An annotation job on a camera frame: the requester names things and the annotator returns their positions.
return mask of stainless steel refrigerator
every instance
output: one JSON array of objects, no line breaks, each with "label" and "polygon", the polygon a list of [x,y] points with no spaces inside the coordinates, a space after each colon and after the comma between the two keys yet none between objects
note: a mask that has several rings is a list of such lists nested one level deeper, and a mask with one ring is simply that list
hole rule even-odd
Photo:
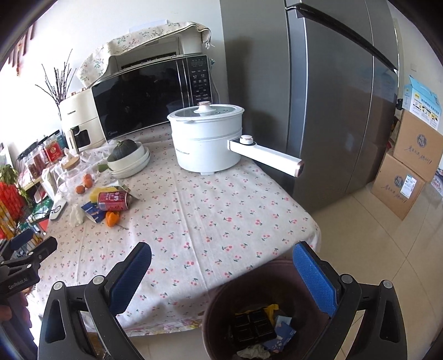
[{"label": "stainless steel refrigerator", "polygon": [[377,174],[398,90],[386,0],[220,0],[229,102],[243,133],[305,161],[289,179],[264,170],[306,210]]}]

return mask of green pumpkin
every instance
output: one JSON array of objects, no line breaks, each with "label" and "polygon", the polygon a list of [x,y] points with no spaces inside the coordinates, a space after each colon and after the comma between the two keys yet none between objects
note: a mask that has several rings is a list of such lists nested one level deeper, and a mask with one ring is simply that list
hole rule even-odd
[{"label": "green pumpkin", "polygon": [[138,149],[137,144],[133,140],[123,140],[117,143],[117,146],[108,157],[108,162],[117,161],[132,154]]}]

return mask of jar of food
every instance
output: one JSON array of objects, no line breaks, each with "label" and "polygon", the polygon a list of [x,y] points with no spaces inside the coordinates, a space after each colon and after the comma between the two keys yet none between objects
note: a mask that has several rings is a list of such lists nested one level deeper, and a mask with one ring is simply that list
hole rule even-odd
[{"label": "jar of food", "polygon": [[66,140],[63,134],[60,132],[60,130],[57,130],[55,133],[55,138],[57,139],[58,144],[60,145],[60,149],[67,148]]},{"label": "jar of food", "polygon": [[38,179],[38,177],[42,174],[41,172],[39,173],[33,157],[30,157],[28,160],[26,160],[26,167],[28,168],[29,172],[31,173],[31,177],[34,180]]},{"label": "jar of food", "polygon": [[46,167],[46,165],[49,164],[49,159],[48,159],[48,155],[46,155],[46,151],[45,151],[45,147],[44,147],[43,143],[41,143],[39,145],[38,149],[40,152],[40,156],[42,157],[42,160],[45,163],[45,167]]},{"label": "jar of food", "polygon": [[38,149],[40,151],[40,155],[42,156],[43,162],[45,163],[45,165],[49,164],[49,159],[48,159],[48,155],[46,155],[46,151],[45,151],[45,146],[44,146],[44,142],[48,139],[47,136],[45,136],[42,140],[40,140],[37,144]]},{"label": "jar of food", "polygon": [[42,171],[46,167],[45,162],[42,159],[42,156],[40,155],[40,151],[38,148],[35,148],[32,153],[31,157],[34,160],[34,164],[37,167],[37,171],[40,173],[39,176],[42,174]]},{"label": "jar of food", "polygon": [[51,163],[55,163],[63,158],[64,154],[60,145],[57,142],[55,135],[51,135],[45,142],[45,152],[48,155],[48,159]]}]

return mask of white electric hot pot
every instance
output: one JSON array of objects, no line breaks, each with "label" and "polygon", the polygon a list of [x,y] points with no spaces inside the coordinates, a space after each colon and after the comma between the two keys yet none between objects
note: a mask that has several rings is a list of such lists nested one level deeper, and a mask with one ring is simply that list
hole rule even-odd
[{"label": "white electric hot pot", "polygon": [[179,165],[188,171],[211,175],[234,166],[247,156],[292,176],[303,171],[303,161],[257,145],[242,135],[245,109],[235,105],[200,102],[168,115]]}]

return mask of stacked plates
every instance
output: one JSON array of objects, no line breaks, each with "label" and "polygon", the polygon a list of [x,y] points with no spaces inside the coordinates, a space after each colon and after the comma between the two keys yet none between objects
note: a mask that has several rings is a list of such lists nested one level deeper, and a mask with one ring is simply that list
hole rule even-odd
[{"label": "stacked plates", "polygon": [[112,171],[111,169],[109,169],[111,175],[117,179],[124,179],[126,177],[133,176],[138,172],[142,171],[149,163],[149,160],[151,159],[151,153],[149,152],[149,149],[144,148],[144,150],[145,153],[141,158],[139,158],[137,161],[133,162],[132,164],[126,166],[125,168],[122,168],[118,171]]}]

